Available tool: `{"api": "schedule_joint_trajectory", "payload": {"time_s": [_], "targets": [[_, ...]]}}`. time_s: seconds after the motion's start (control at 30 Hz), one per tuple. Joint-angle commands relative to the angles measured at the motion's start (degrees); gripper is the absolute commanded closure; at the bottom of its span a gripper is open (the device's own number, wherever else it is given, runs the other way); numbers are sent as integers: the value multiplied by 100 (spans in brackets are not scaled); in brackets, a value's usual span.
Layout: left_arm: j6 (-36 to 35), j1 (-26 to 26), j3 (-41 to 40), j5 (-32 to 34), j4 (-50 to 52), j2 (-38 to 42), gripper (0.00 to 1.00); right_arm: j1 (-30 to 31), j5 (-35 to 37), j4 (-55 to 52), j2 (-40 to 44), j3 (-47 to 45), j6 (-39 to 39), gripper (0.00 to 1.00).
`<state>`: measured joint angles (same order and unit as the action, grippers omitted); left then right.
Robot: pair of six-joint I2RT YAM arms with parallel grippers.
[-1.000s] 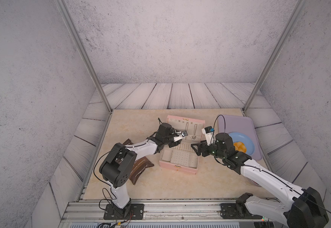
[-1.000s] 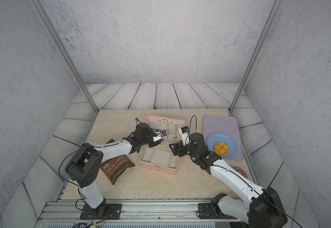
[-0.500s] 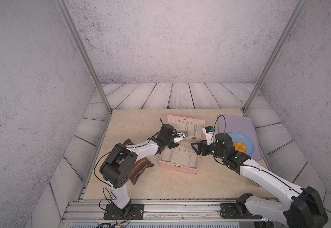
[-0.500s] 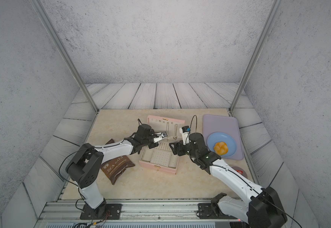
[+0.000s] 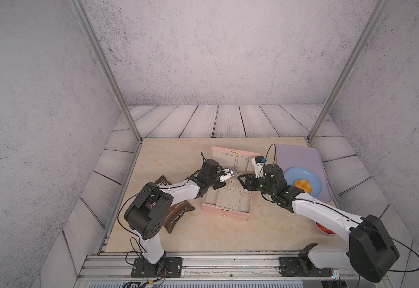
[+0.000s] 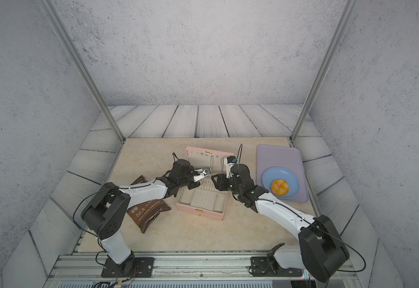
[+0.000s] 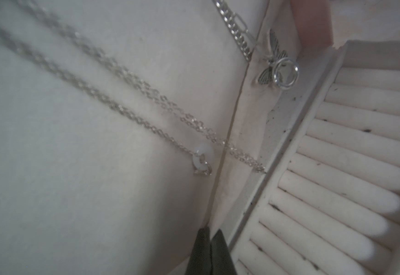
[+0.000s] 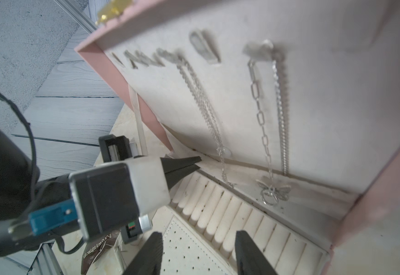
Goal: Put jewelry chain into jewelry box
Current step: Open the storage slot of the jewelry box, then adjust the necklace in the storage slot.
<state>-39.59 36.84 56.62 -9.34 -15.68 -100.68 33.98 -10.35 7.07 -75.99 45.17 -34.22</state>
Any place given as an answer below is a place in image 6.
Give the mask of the pink jewelry box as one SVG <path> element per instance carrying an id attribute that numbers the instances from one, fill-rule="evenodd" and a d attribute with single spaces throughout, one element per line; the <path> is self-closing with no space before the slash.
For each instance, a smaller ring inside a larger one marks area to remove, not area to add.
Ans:
<path id="1" fill-rule="evenodd" d="M 211 174 L 200 180 L 200 186 L 192 190 L 187 187 L 180 190 L 176 203 L 177 209 L 181 212 L 222 221 L 225 216 L 228 192 L 215 188 L 211 177 L 217 174 L 227 176 L 226 159 L 234 154 L 192 146 L 188 146 L 185 152 L 186 159 L 195 169 L 210 168 Z"/>

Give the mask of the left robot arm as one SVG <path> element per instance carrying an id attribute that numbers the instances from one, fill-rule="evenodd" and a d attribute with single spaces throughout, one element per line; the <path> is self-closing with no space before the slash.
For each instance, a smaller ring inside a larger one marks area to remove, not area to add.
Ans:
<path id="1" fill-rule="evenodd" d="M 80 214 L 81 219 L 95 233 L 109 260 L 122 265 L 134 259 L 120 231 L 127 211 L 149 201 L 176 196 L 182 187 L 194 189 L 211 173 L 210 168 L 195 169 L 189 161 L 177 159 L 171 170 L 154 181 L 133 186 L 108 182 L 93 194 Z"/>

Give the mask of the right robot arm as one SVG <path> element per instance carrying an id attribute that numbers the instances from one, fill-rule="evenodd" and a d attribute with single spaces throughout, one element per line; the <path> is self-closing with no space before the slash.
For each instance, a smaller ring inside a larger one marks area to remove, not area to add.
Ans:
<path id="1" fill-rule="evenodd" d="M 350 258 L 348 247 L 327 216 L 314 217 L 281 202 L 254 183 L 245 164 L 235 164 L 228 173 L 213 175 L 211 180 L 216 189 L 231 192 L 235 200 L 274 220 L 298 240 L 298 249 L 280 243 L 268 252 L 267 271 L 273 275 L 295 268 L 326 282 Z"/>

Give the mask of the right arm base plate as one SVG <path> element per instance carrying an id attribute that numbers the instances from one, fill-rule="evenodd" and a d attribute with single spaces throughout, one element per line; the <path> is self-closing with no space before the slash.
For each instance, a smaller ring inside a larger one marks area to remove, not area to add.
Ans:
<path id="1" fill-rule="evenodd" d="M 248 271 L 254 277 L 303 277 L 301 269 L 281 268 L 273 258 L 267 256 L 251 257 Z"/>

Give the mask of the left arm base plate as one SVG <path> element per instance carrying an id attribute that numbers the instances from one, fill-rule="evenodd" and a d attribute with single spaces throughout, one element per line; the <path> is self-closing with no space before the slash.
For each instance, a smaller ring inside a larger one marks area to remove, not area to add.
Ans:
<path id="1" fill-rule="evenodd" d="M 116 264 L 107 258 L 101 272 L 102 278 L 150 278 L 154 267 L 154 258 L 131 256 L 122 264 Z"/>

